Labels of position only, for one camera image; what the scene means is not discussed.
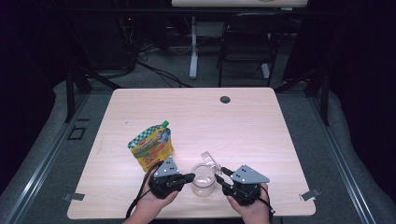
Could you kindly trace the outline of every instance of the glass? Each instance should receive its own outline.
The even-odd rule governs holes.
[[[201,154],[201,157],[206,163],[206,166],[209,167],[213,171],[213,173],[221,175],[221,166],[216,163],[215,159],[213,159],[208,151]]]
[[[191,184],[192,191],[201,197],[210,195],[216,186],[213,170],[205,163],[198,163],[192,168],[191,172],[195,174]]]

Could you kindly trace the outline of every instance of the office chair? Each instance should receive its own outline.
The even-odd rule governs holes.
[[[219,87],[228,79],[261,79],[250,77],[224,77],[223,62],[271,64],[267,87],[270,86],[278,44],[289,27],[286,17],[276,14],[240,13],[230,17],[223,26],[218,59]]]

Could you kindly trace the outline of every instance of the dark background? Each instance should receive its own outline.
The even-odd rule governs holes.
[[[356,2],[341,23],[302,21],[284,78],[296,78],[320,66],[334,37],[341,33],[345,41],[329,67],[331,89],[340,98],[356,152],[376,183],[396,202],[396,18],[390,1]],[[352,3],[311,0],[308,8],[343,11]],[[55,100],[52,88],[65,79],[70,64],[120,69],[131,64],[131,57],[122,33],[107,36],[100,30],[117,29],[117,20],[102,24],[100,19],[87,21],[80,17],[74,18],[73,27],[68,27],[56,16],[48,21],[35,1],[27,0],[12,4],[2,1],[0,10],[3,191],[47,121]],[[50,29],[49,22],[59,24],[58,29]],[[75,34],[82,41],[78,42]],[[99,42],[91,42],[94,37]],[[118,57],[99,57],[102,52]]]

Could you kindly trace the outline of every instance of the table leg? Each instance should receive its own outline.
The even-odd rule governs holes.
[[[197,35],[195,32],[195,17],[191,20],[191,64],[190,64],[190,78],[197,78],[197,68],[198,68],[198,53],[197,53]]]

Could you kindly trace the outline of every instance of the gray floor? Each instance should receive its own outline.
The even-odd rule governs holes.
[[[273,88],[282,84],[280,80],[291,46],[292,38],[287,37],[279,52],[271,85]],[[186,51],[183,48],[175,48],[175,50]],[[170,72],[179,77],[182,82],[195,88],[217,87],[217,50],[217,46],[210,40],[200,45],[198,78],[195,80],[189,79],[190,51],[178,54],[171,49],[166,53],[152,50],[145,63]],[[170,88],[158,75],[140,65],[131,74],[111,80],[126,88]],[[177,87],[176,83],[170,83],[173,87]],[[64,124],[66,118],[65,84],[61,83],[54,89],[57,100],[50,118],[21,169],[1,195],[1,223],[8,221],[12,223],[15,220],[23,223],[122,222],[121,219],[77,221],[68,219],[66,215],[70,202],[63,200],[63,196],[74,192],[77,186],[111,96],[111,90],[102,83],[91,80],[91,84],[92,94],[85,96],[76,92],[79,110],[68,125]],[[251,83],[238,82],[236,84],[249,85]],[[303,88],[304,83],[278,94],[277,98],[308,186],[311,189],[319,189],[322,194],[315,200],[317,212],[312,217],[284,217],[284,223],[394,223],[396,206],[375,184],[356,156],[350,144],[347,124],[336,96],[331,94],[329,108],[331,126],[325,127],[318,118],[317,101],[305,98]],[[87,131],[81,140],[67,140],[59,137],[64,135],[67,138],[73,125],[86,128]],[[334,153],[332,137],[335,139],[336,149],[341,153],[338,156]],[[54,148],[57,149],[57,153],[51,154]],[[339,165],[339,155],[346,161],[344,166]],[[53,161],[53,163],[44,167],[47,168],[47,172],[39,173],[36,168],[43,167],[45,164],[43,160],[48,157],[53,160],[47,161]],[[347,174],[352,174],[353,183],[350,182],[350,178],[346,178]],[[44,181],[37,184],[37,190],[27,189],[26,187],[33,180],[32,177],[38,175]],[[361,195],[362,199],[356,200],[356,194]],[[365,212],[357,209],[359,207],[365,207]],[[213,223],[213,221],[212,219],[180,220],[180,223]]]

